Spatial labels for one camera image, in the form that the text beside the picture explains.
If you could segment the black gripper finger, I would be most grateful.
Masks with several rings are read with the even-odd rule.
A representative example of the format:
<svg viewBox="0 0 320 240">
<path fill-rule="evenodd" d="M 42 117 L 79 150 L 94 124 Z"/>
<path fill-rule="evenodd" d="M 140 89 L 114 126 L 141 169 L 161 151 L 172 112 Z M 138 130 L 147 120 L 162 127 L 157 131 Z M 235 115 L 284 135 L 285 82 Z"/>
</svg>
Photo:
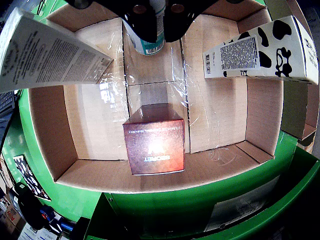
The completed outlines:
<svg viewBox="0 0 320 240">
<path fill-rule="evenodd" d="M 122 18 L 142 40 L 155 43 L 157 41 L 156 12 L 148 0 L 97 0 Z"/>
<path fill-rule="evenodd" d="M 218 0 L 167 0 L 163 17 L 164 39 L 175 42 L 183 37 L 192 22 Z"/>
</svg>

